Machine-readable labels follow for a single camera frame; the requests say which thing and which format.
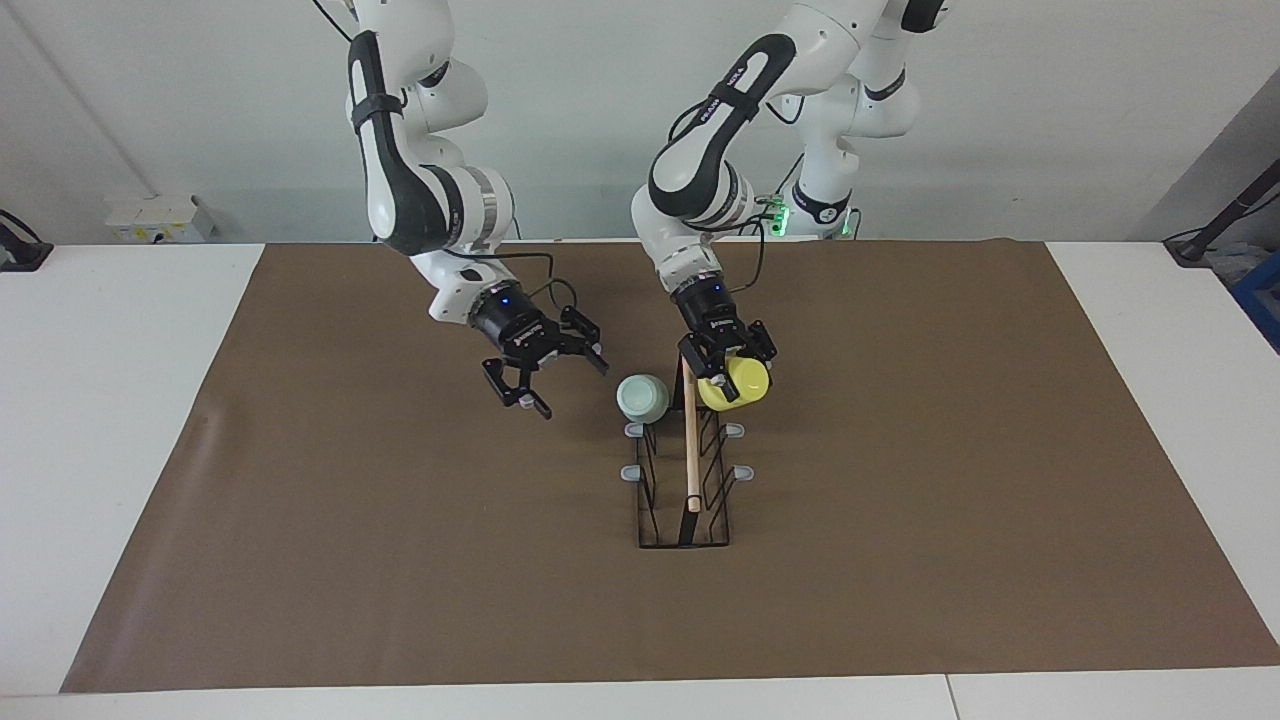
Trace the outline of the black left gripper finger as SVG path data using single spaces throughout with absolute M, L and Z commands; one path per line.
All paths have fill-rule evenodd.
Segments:
M 712 346 L 708 348 L 701 340 L 681 340 L 678 352 L 695 379 L 709 380 L 719 388 L 727 402 L 741 397 L 735 379 L 731 377 L 724 351 Z
M 753 322 L 746 328 L 746 340 L 742 356 L 759 361 L 764 369 L 772 372 L 773 361 L 778 354 L 774 341 L 762 320 Z

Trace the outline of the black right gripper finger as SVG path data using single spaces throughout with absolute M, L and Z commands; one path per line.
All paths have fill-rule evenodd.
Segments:
M 558 327 L 559 338 L 556 341 L 556 351 L 559 356 L 585 357 L 602 375 L 608 373 L 609 364 L 603 356 L 599 325 L 577 307 L 562 307 Z
M 535 369 L 508 364 L 504 359 L 493 357 L 483 361 L 483 370 L 490 387 L 499 396 L 504 407 L 520 406 L 536 411 L 547 420 L 553 418 L 553 411 L 545 400 L 532 388 L 532 375 Z M 517 372 L 517 382 L 511 384 L 506 379 L 507 370 Z

